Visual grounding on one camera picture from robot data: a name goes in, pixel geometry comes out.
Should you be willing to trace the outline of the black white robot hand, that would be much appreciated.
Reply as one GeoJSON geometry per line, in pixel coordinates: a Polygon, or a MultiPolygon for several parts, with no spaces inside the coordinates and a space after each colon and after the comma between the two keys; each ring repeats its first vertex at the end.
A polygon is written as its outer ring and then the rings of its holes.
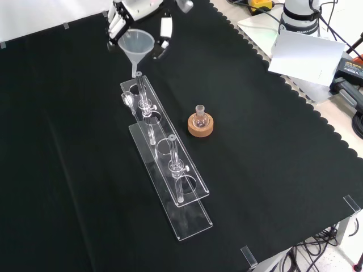
{"type": "Polygon", "coordinates": [[[115,46],[132,25],[159,11],[162,13],[160,38],[156,41],[152,57],[160,59],[169,46],[173,27],[172,16],[163,1],[112,1],[107,13],[108,44],[115,46]]]}

